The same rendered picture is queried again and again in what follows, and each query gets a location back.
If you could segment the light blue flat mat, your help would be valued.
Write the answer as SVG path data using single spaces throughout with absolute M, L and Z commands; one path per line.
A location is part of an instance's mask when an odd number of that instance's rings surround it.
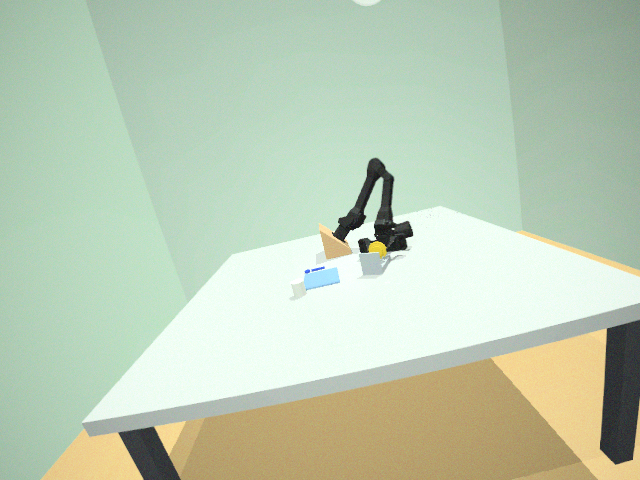
M 340 283 L 337 267 L 318 272 L 305 274 L 304 284 L 306 290 L 324 287 Z

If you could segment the grey dish rack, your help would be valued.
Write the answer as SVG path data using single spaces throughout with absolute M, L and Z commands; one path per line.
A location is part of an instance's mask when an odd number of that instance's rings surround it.
M 359 259 L 363 275 L 383 275 L 391 262 L 391 255 L 380 258 L 379 252 L 360 253 Z

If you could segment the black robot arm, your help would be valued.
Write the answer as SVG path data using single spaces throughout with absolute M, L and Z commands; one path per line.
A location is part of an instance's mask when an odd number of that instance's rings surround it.
M 394 188 L 394 177 L 386 169 L 385 164 L 378 158 L 370 160 L 367 167 L 367 177 L 361 192 L 358 196 L 355 206 L 348 212 L 347 216 L 338 219 L 339 226 L 332 235 L 337 239 L 345 243 L 345 238 L 349 234 L 350 230 L 354 231 L 364 224 L 366 215 L 364 215 L 364 209 L 376 184 L 376 181 L 383 178 L 383 190 L 381 207 L 378 211 L 376 220 L 374 222 L 374 237 L 378 234 L 390 233 L 395 234 L 404 233 L 406 238 L 413 237 L 413 230 L 409 221 L 402 223 L 395 223 L 392 211 L 392 199 Z M 393 229 L 394 228 L 394 229 Z M 379 236 L 379 235 L 378 235 Z

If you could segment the white cylinder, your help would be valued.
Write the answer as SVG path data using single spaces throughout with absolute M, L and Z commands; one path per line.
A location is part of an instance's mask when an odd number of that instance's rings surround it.
M 293 280 L 291 287 L 295 298 L 301 298 L 307 294 L 303 279 Z

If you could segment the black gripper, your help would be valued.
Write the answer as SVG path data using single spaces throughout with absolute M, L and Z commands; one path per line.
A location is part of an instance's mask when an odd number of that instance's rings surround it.
M 408 243 L 407 243 L 406 234 L 404 233 L 395 234 L 395 236 L 393 236 L 391 233 L 390 233 L 390 236 L 384 233 L 378 234 L 378 235 L 379 236 L 376 236 L 376 240 L 373 240 L 373 241 L 371 241 L 369 238 L 359 239 L 358 245 L 359 245 L 360 253 L 369 253 L 369 246 L 373 242 L 383 243 L 386 246 L 386 252 L 400 251 L 400 250 L 407 249 Z

